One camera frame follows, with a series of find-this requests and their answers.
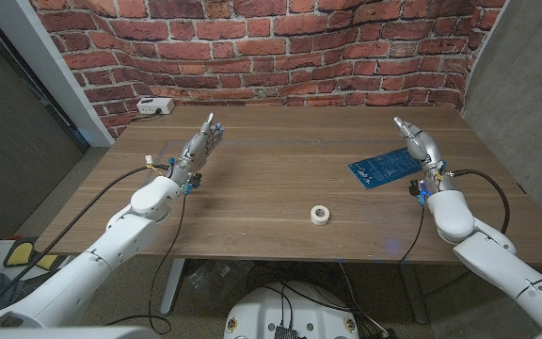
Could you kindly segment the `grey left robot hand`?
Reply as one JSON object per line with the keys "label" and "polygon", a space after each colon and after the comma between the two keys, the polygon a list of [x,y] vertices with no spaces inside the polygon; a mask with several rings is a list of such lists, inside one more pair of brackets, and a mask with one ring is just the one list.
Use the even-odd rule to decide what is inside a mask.
{"label": "grey left robot hand", "polygon": [[225,129],[219,122],[214,123],[214,116],[214,113],[210,113],[199,132],[183,146],[170,175],[177,185],[186,184],[203,168],[214,147],[222,140]]}

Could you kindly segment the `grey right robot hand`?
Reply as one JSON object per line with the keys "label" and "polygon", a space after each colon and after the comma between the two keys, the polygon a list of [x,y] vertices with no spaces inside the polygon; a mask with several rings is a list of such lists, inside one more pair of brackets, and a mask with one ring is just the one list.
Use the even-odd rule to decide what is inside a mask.
{"label": "grey right robot hand", "polygon": [[409,154],[421,163],[426,189],[431,194],[454,190],[454,184],[446,174],[446,162],[435,140],[411,122],[399,117],[394,117],[393,120],[399,134],[406,141]]}

